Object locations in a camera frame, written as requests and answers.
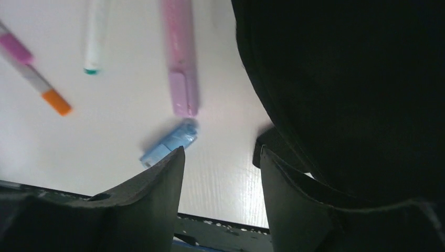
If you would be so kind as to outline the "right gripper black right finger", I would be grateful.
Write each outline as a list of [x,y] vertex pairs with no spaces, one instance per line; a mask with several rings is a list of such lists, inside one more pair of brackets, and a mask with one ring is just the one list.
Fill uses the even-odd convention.
[[267,147],[260,170],[274,251],[444,251],[444,200],[376,204],[293,168]]

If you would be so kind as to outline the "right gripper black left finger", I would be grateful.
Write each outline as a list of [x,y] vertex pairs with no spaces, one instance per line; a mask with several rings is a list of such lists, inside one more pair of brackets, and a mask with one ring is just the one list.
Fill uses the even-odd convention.
[[1,182],[1,251],[169,251],[185,151],[91,198]]

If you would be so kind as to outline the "black student backpack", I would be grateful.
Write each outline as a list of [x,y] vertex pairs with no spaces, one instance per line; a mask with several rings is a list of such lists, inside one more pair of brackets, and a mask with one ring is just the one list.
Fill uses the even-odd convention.
[[444,200],[444,1],[232,1],[253,88],[314,177]]

